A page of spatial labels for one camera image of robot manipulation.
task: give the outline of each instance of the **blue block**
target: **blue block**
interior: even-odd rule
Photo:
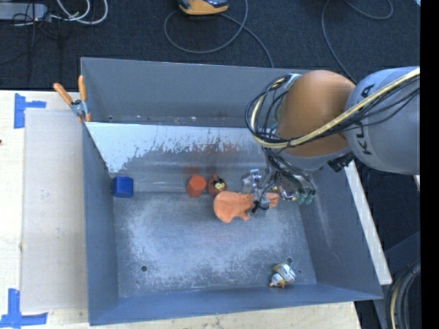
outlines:
[[[134,182],[130,177],[115,177],[112,180],[112,194],[115,197],[132,197]]]

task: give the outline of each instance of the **orange toy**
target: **orange toy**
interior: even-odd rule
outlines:
[[[199,197],[204,188],[206,187],[207,182],[201,175],[192,175],[191,179],[186,185],[186,192],[191,197]]]
[[[209,194],[211,194],[212,196],[216,196],[222,191],[226,190],[227,184],[224,179],[220,178],[218,174],[214,173],[211,179],[209,179],[209,181],[207,182],[207,191],[209,192]]]
[[[276,207],[279,195],[276,193],[266,193],[270,199],[269,207]],[[232,191],[222,191],[213,200],[213,210],[217,217],[224,223],[230,223],[235,217],[240,217],[244,221],[249,219],[247,211],[253,207],[253,194],[240,194]]]

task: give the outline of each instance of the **white cable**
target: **white cable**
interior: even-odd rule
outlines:
[[[90,12],[90,0],[86,0],[86,2],[87,2],[86,12],[83,13],[82,16],[78,16],[78,17],[74,17],[74,15],[70,14],[70,12],[67,11],[66,8],[64,7],[64,5],[62,4],[61,0],[56,0],[56,2],[60,6],[61,10],[69,17],[67,19],[65,19],[64,17],[60,17],[60,16],[56,16],[56,15],[52,14],[51,17],[53,17],[55,19],[62,19],[63,21],[80,21]]]
[[[61,3],[61,0],[56,0],[56,2],[58,3],[58,5],[59,5],[60,8],[62,9],[62,11],[63,11],[67,16],[69,16],[69,18],[68,18],[68,19],[65,19],[65,18],[60,17],[60,16],[51,15],[51,16],[54,17],[55,19],[62,19],[63,21],[75,21],[75,22],[82,23],[82,24],[85,24],[85,25],[96,25],[96,24],[101,23],[102,21],[104,21],[104,20],[107,18],[107,16],[108,16],[108,2],[107,2],[107,0],[103,0],[103,2],[104,2],[104,7],[105,7],[104,15],[103,15],[100,19],[98,19],[98,20],[96,20],[96,21],[83,21],[83,20],[82,20],[82,19],[83,19],[83,18],[84,18],[89,12],[90,12],[90,0],[86,0],[86,2],[87,2],[87,11],[86,11],[82,16],[79,16],[79,17],[74,17],[74,15],[70,14],[70,13],[65,9],[65,7],[63,6],[63,4]]]
[[[107,0],[103,0],[103,1],[104,1],[105,11],[104,11],[104,15],[100,19],[98,19],[96,21],[90,21],[90,22],[87,22],[87,21],[77,21],[77,22],[83,23],[85,25],[96,25],[98,23],[101,23],[103,20],[105,20],[108,16],[108,2],[107,2]]]

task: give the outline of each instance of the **gray plastic tray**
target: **gray plastic tray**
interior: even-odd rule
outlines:
[[[279,202],[221,222],[213,198],[190,197],[192,174],[265,167],[246,104],[289,69],[83,58],[93,122],[83,127],[91,325],[382,298],[344,171],[313,175],[313,202]],[[131,198],[112,179],[134,179]],[[268,286],[289,263],[297,281]]]

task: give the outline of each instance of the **orange handle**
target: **orange handle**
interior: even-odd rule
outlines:
[[[73,99],[61,84],[54,83],[54,89],[62,97],[67,105],[70,106],[73,103]]]
[[[78,78],[78,88],[80,90],[80,98],[82,101],[87,100],[87,92],[85,90],[85,84],[84,84],[84,76],[80,75]]]

